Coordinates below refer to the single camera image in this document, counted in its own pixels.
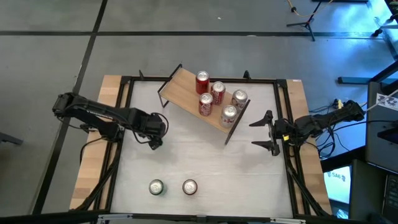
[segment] desk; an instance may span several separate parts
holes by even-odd
[[[118,75],[104,76],[104,80],[98,97],[98,102],[110,106],[115,106],[121,79],[122,76]],[[302,82],[300,80],[287,80],[287,85],[294,119],[307,115],[308,106],[305,99]],[[284,116],[287,117],[286,109],[284,106],[285,102],[283,97],[283,91],[280,89],[279,92],[283,108],[282,111]],[[125,105],[125,102],[126,95],[123,95],[121,98],[121,105]],[[97,132],[90,133],[88,136],[88,141],[96,138],[99,138],[99,134]],[[70,208],[75,208],[79,206],[97,184],[101,173],[101,167],[104,161],[105,148],[105,141],[98,141],[86,147],[77,177],[77,182]],[[326,192],[325,183],[323,181],[323,172],[317,150],[313,146],[305,144],[301,148],[300,155],[307,188],[312,193],[317,202],[322,206],[322,208],[328,213],[331,213],[331,208]],[[107,197],[106,192],[108,192],[108,189],[109,185],[106,185],[103,190],[103,199],[99,204],[99,208],[105,208],[105,199]],[[297,205],[299,213],[303,213],[301,194],[297,186],[295,188],[295,193],[298,201]]]

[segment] wooden board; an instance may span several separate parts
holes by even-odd
[[[107,105],[115,105],[116,98],[118,95],[119,84],[121,76],[119,75],[105,75],[101,91],[98,100]],[[301,80],[287,80],[289,89],[290,105],[293,112],[294,119],[301,116],[308,115],[308,106],[305,99],[303,84]],[[286,118],[285,103],[283,94],[280,94],[282,109],[284,111],[284,117]],[[314,139],[308,139],[308,142],[315,143]],[[101,153],[105,150],[106,143],[92,145],[87,147],[83,155],[82,164],[86,164],[84,167],[81,166],[76,181],[75,193],[73,194],[70,208],[79,206],[84,198],[86,198],[93,190],[99,179],[99,173],[101,171],[104,154]],[[305,183],[315,200],[321,205],[321,207],[331,214],[330,203],[328,194],[326,192],[325,182],[323,180],[323,172],[320,165],[317,149],[309,144],[304,144],[300,151],[303,173]],[[297,205],[299,213],[303,214],[303,204],[301,200],[300,190],[296,187]]]
[[[223,102],[220,105],[213,105],[213,111],[209,116],[202,116],[199,113],[200,95],[195,90],[195,77],[196,76],[193,73],[184,68],[180,68],[174,75],[173,79],[171,79],[171,81],[169,81],[169,83],[160,92],[160,95],[196,117],[213,125],[220,131],[228,134],[231,128],[224,128],[220,125],[220,114],[224,106],[231,104],[232,94],[225,91]]]

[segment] white tabletop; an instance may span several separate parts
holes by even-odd
[[[135,82],[131,106],[159,112],[169,120],[164,144],[156,150],[138,144],[126,131],[112,212],[238,217],[292,217],[283,152],[277,157],[251,141],[267,141],[267,127],[249,127],[267,110],[277,119],[271,84],[226,83],[232,93],[246,90],[251,100],[228,145],[227,135],[169,103],[162,108],[157,90],[162,82]],[[165,194],[149,193],[149,183],[160,179]],[[182,184],[193,179],[194,195]]]

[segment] coca-cola can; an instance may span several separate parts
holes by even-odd
[[[220,105],[223,102],[225,85],[222,82],[214,82],[211,86],[211,96],[213,97],[213,104]]]
[[[232,94],[231,104],[236,107],[238,113],[242,111],[248,100],[248,94],[244,90],[236,90]]]
[[[213,97],[210,93],[204,93],[199,98],[199,113],[203,116],[209,116],[213,107]]]
[[[210,77],[205,71],[198,72],[197,75],[197,93],[204,94],[209,90]]]
[[[232,105],[224,106],[223,110],[221,111],[221,118],[220,118],[220,125],[224,128],[232,127],[233,123],[235,122],[236,115],[238,111]]]

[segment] sticker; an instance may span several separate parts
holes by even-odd
[[[383,106],[383,107],[398,111],[398,98],[395,98],[392,96],[386,96],[386,95],[382,95],[382,94],[378,93],[376,103],[378,103],[378,102],[381,102],[378,104],[379,106]]]

